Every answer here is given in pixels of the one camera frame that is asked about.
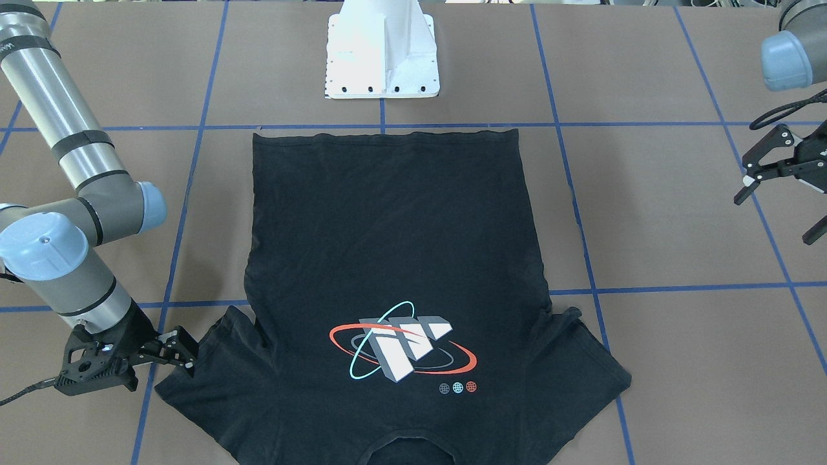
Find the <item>black cable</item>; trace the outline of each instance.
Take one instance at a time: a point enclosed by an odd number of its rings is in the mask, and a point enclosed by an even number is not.
[[[34,391],[37,391],[39,389],[45,389],[47,387],[52,387],[52,386],[55,385],[56,382],[57,382],[57,378],[49,378],[49,379],[37,382],[37,383],[35,383],[31,386],[28,386],[23,391],[20,391],[20,392],[16,393],[15,395],[13,395],[13,396],[11,396],[7,399],[0,400],[0,407],[4,406],[5,404],[8,404],[12,400],[20,399],[21,397],[23,397],[24,395],[26,395],[30,392],[34,392]]]
[[[769,124],[773,124],[779,119],[783,119],[785,117],[792,115],[793,113],[797,112],[798,110],[801,110],[803,107],[806,107],[811,103],[827,103],[827,89],[822,90],[821,92],[817,93],[816,95],[813,95],[810,98],[799,100],[798,102],[788,103],[787,105],[782,105],[781,107],[778,107],[774,110],[770,110],[764,113],[763,115],[759,116],[758,119],[756,119],[755,121],[749,123],[749,128],[753,131],[755,131],[756,129],[761,129],[762,127],[765,127]]]

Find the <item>grid line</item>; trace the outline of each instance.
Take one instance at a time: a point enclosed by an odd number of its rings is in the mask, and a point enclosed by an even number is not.
[[[580,216],[580,208],[577,205],[577,193],[574,187],[574,181],[571,178],[571,169],[569,167],[568,162],[568,155],[566,153],[566,142],[563,140],[563,132],[560,126],[560,118],[557,114],[557,104],[554,100],[554,89],[552,87],[552,80],[551,75],[548,72],[548,65],[546,61],[546,53],[543,49],[543,39],[540,36],[540,26],[537,22],[537,12],[534,9],[534,4],[529,5],[531,9],[531,18],[534,26],[534,35],[537,38],[537,47],[540,53],[540,61],[543,65],[543,74],[546,79],[546,87],[548,91],[548,100],[552,108],[552,115],[554,117],[554,128],[557,131],[557,141],[560,145],[560,155],[562,157],[563,168],[566,172],[566,182],[569,185],[569,190],[571,191],[571,206],[574,209],[575,220],[577,221],[577,227],[580,229],[580,237],[583,246],[583,258],[586,261],[586,272],[589,275],[589,285],[590,285],[590,293],[592,299],[595,302],[595,312],[597,313],[597,322],[600,325],[600,336],[603,339],[603,345],[606,347],[606,350],[611,352],[611,348],[609,346],[609,336],[606,334],[606,326],[603,320],[603,311],[600,307],[600,296],[597,293],[597,285],[595,283],[595,273],[591,267],[591,259],[589,258],[589,246],[586,241],[586,232],[583,229],[583,222],[581,221]],[[635,465],[634,459],[634,449],[632,446],[632,439],[629,436],[629,425],[626,422],[626,413],[623,407],[623,400],[618,396],[615,399],[614,403],[617,405],[618,409],[618,417],[620,420],[620,428],[623,430],[623,438],[624,444],[626,446],[626,456],[629,460],[629,465]]]
[[[827,281],[800,281],[793,282],[793,287],[796,288],[820,288],[827,287]],[[582,289],[550,289],[548,294],[554,295],[588,295],[596,292],[598,295],[603,294],[654,294],[662,292],[708,292],[720,290],[757,290],[757,289],[788,289],[790,287],[786,282],[768,282],[768,283],[743,283],[743,284],[713,284],[713,285],[656,285],[644,287],[598,287],[592,290],[591,288]],[[140,302],[138,306],[142,309],[159,309],[163,302]],[[228,305],[249,305],[246,299],[235,300],[178,300],[170,301],[168,307],[171,309],[186,308],[186,307],[221,307]],[[0,314],[14,314],[14,313],[29,313],[29,312],[48,312],[51,307],[47,305],[10,305],[0,307]]]
[[[798,126],[819,126],[818,121],[787,121],[786,124]],[[170,126],[106,126],[107,132],[124,131],[234,131],[234,130],[266,130],[266,129],[419,129],[419,128],[487,128],[487,127],[675,127],[675,126],[698,126],[698,127],[719,127],[721,121],[593,121],[593,122],[434,122],[434,123],[385,123],[378,124],[213,124],[202,126],[192,125],[170,125]],[[727,126],[749,126],[748,121],[724,121]],[[37,132],[36,127],[4,127],[0,132]]]
[[[706,90],[710,93],[710,98],[712,98],[712,103],[715,106],[715,111],[718,113],[720,125],[724,129],[727,139],[729,140],[729,145],[732,148],[733,155],[735,156],[735,161],[736,163],[738,163],[739,169],[743,173],[743,167],[741,166],[741,156],[739,155],[738,148],[735,146],[735,142],[732,138],[732,133],[729,131],[729,126],[727,125],[727,122],[724,120],[724,114],[723,112],[721,112],[720,106],[718,105],[718,99],[715,97],[715,91],[712,90],[712,85],[710,84],[710,81],[706,76],[704,66],[700,62],[700,57],[698,56],[697,50],[695,49],[695,46],[692,44],[692,39],[689,36],[689,31],[686,29],[686,24],[684,23],[683,18],[681,17],[681,12],[678,10],[677,7],[672,7],[672,10],[675,12],[675,16],[677,17],[678,23],[681,25],[683,35],[686,38],[686,43],[689,45],[690,51],[692,52],[692,56],[695,58],[695,63],[698,66],[701,78],[703,78],[704,80]],[[786,263],[784,262],[784,257],[781,254],[781,250],[778,248],[778,244],[776,243],[775,237],[772,235],[772,230],[770,229],[770,225],[767,222],[767,217],[764,215],[763,209],[761,208],[761,204],[758,202],[758,195],[753,192],[750,195],[750,197],[752,197],[753,199],[755,209],[758,212],[758,216],[761,219],[761,224],[763,225],[764,231],[767,233],[767,238],[769,239],[770,245],[772,246],[772,251],[775,253],[776,259],[778,260],[778,265],[781,267],[782,273],[784,274],[784,280],[786,281],[787,287],[789,288],[790,294],[792,295],[792,299],[796,304],[798,314],[801,317],[801,322],[804,324],[804,328],[807,332],[807,335],[810,337],[810,342],[812,343],[813,348],[815,349],[815,354],[819,358],[819,362],[821,363],[821,369],[822,371],[824,371],[825,375],[827,375],[827,360],[825,360],[824,352],[821,350],[818,338],[815,336],[815,332],[813,331],[813,328],[810,325],[810,319],[807,318],[807,313],[804,310],[804,306],[801,304],[801,300],[798,297],[798,291],[796,291],[796,287],[792,283],[790,273],[787,270]]]
[[[201,111],[201,121],[198,125],[198,136],[195,139],[195,148],[193,149],[193,159],[189,167],[189,177],[187,179],[187,187],[184,191],[184,202],[181,205],[181,214],[178,222],[178,234],[175,237],[175,246],[172,251],[172,260],[170,261],[170,278],[167,281],[166,290],[164,293],[164,301],[160,307],[160,317],[158,321],[158,332],[164,332],[164,325],[166,323],[167,311],[170,308],[170,300],[172,295],[172,286],[175,280],[175,272],[178,266],[178,257],[181,250],[181,242],[184,239],[184,225],[187,220],[189,195],[193,187],[193,177],[195,176],[195,169],[198,166],[198,155],[201,151],[201,142],[203,140],[204,126],[207,124],[207,113],[209,111],[209,101],[213,92],[213,83],[215,82],[216,69],[218,68],[218,57],[221,54],[221,44],[224,37],[224,28],[227,24],[227,13],[229,11],[230,2],[224,2],[224,8],[221,16],[221,23],[218,28],[218,38],[216,39],[215,51],[213,52],[213,63],[210,68],[209,81],[207,82],[207,91],[204,95],[203,109]],[[141,417],[138,420],[138,428],[135,434],[135,445],[132,449],[131,465],[138,464],[138,458],[141,455],[141,444],[143,442],[144,430],[146,427],[146,417],[149,413],[150,400],[152,398],[152,387],[155,383],[155,373],[157,365],[152,363],[149,374],[146,376],[146,387],[144,389],[144,400],[141,404]]]

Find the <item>t-shirt sleeve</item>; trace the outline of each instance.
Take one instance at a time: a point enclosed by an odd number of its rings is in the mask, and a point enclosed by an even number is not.
[[[194,376],[176,369],[155,391],[239,463],[269,463],[279,419],[271,345],[235,307],[200,344]]]
[[[580,316],[542,312],[533,332],[523,404],[530,463],[548,463],[632,381]]]

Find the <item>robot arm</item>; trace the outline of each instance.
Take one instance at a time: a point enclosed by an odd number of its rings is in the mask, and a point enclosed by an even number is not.
[[[32,208],[0,204],[5,268],[73,328],[54,386],[67,395],[119,385],[134,391],[131,367],[144,362],[191,373],[198,344],[182,328],[159,335],[93,250],[162,224],[163,194],[132,180],[30,0],[0,0],[0,68],[77,193]]]
[[[768,89],[806,88],[827,80],[827,0],[790,0],[781,5],[779,33],[761,46],[762,71]],[[759,129],[810,103],[827,103],[827,90],[812,98],[764,113],[749,127]],[[794,147],[793,157],[770,165],[760,160],[771,150]],[[794,176],[824,194],[827,192],[827,121],[807,137],[797,136],[786,124],[775,126],[742,157],[744,187],[735,195],[740,205],[766,180]],[[827,233],[823,217],[802,240],[811,245]]]

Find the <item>black t-shirt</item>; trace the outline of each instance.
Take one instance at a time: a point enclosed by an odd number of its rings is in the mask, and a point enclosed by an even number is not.
[[[629,386],[551,313],[516,130],[253,153],[256,324],[156,387],[240,463],[543,465]]]

